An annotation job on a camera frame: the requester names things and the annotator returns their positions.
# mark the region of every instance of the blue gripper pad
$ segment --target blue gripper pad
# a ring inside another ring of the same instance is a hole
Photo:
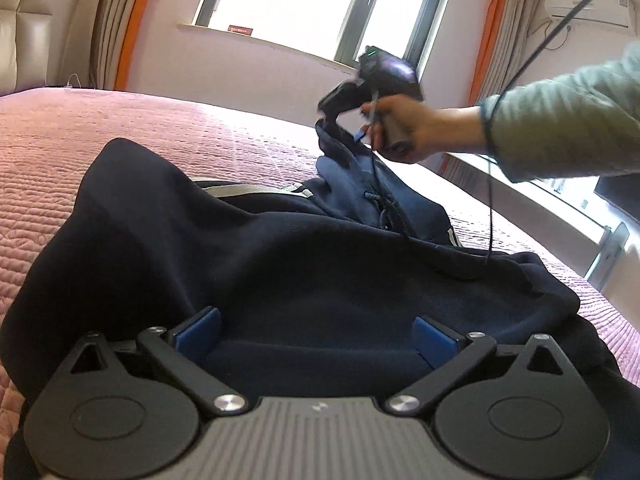
[[[434,370],[453,359],[466,346],[466,338],[426,316],[417,317],[412,326],[414,345]]]
[[[208,306],[174,328],[171,343],[178,353],[199,365],[220,338],[221,326],[220,311]]]

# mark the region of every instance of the window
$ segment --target window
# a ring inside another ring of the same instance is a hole
[[[440,0],[203,0],[196,25],[355,66],[368,44],[417,66]]]
[[[597,224],[615,228],[620,222],[621,216],[616,212],[614,206],[594,192],[598,180],[597,176],[584,176],[547,178],[534,180],[533,183],[567,202]]]

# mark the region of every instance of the red sticker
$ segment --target red sticker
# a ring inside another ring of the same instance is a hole
[[[254,30],[249,27],[238,27],[237,25],[229,25],[227,29],[229,32],[236,32],[238,34],[244,34],[245,36],[250,36],[254,33]]]

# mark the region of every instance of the window sill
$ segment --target window sill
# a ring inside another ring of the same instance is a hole
[[[471,155],[469,153],[449,153],[454,158],[465,162],[466,164],[476,168],[476,170],[488,173],[489,162],[482,156]],[[554,196],[552,193],[546,192],[539,186],[532,184],[531,182],[521,182],[514,184],[508,178],[504,176],[504,173],[500,170],[497,164],[492,163],[491,176],[498,182],[504,184],[507,187],[515,190],[516,192],[524,195],[532,202],[547,209],[550,213],[558,216],[569,225],[580,231],[588,239],[592,240],[596,244],[600,244],[602,237],[605,233],[603,227],[595,220],[589,218],[587,215],[581,213],[577,209],[570,206],[567,202]]]
[[[355,77],[355,75],[358,73],[358,71],[351,66],[343,65],[342,63],[339,63],[332,59],[316,56],[315,54],[309,54],[308,52],[304,52],[303,50],[291,48],[290,46],[281,45],[279,43],[271,43],[271,41],[261,40],[260,38],[254,38],[253,36],[246,36],[244,34],[238,34],[237,32],[229,32],[228,30],[218,30],[217,28],[202,27],[201,25],[191,25],[189,23],[178,23],[177,27],[183,30],[199,31],[203,34],[222,35],[221,37],[226,37],[229,39],[236,38],[236,41],[248,41],[250,43],[261,44],[275,50],[290,52],[291,54],[299,56],[306,56],[320,62],[328,68],[341,70],[348,77]]]

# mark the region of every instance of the person's arm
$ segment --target person's arm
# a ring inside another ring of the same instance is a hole
[[[432,110],[405,96],[382,98],[378,111],[394,115],[415,150],[401,157],[385,153],[380,124],[370,130],[372,145],[398,162],[437,152],[491,153],[514,182],[640,171],[640,45],[620,61],[513,89],[489,131],[496,101],[492,96],[480,107]],[[370,105],[363,111],[368,114]]]
[[[485,125],[496,101],[481,106]],[[485,133],[514,182],[640,171],[640,45],[622,60],[508,92]]]

